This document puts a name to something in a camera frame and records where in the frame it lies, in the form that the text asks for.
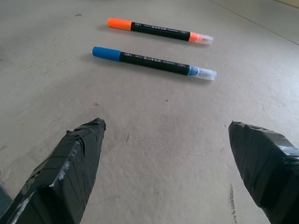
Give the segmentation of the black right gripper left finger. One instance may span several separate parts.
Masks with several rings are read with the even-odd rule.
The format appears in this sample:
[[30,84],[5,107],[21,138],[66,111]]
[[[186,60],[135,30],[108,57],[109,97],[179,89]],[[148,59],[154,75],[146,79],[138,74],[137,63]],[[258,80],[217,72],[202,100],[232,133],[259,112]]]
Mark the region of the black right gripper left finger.
[[105,121],[67,131],[0,217],[2,224],[79,224],[94,187]]

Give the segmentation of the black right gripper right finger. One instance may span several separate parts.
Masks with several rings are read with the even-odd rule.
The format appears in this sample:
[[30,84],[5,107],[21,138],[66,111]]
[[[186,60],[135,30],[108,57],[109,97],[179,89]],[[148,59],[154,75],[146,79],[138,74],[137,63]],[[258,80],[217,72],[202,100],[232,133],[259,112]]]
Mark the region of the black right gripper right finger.
[[243,183],[272,224],[299,222],[299,150],[283,135],[233,121],[229,141]]

